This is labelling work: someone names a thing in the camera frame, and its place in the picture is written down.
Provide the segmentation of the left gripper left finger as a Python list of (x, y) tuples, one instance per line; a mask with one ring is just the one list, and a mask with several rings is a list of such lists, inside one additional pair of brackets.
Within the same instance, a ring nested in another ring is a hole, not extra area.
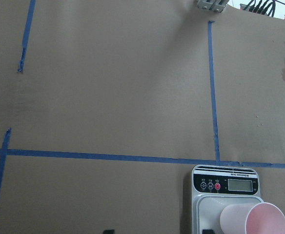
[(104, 230), (103, 234), (115, 234), (115, 230), (114, 229)]

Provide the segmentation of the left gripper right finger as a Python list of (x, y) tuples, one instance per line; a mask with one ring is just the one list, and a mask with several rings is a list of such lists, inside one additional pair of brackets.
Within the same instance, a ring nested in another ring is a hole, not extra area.
[(213, 234), (213, 230), (212, 229), (203, 229), (202, 234)]

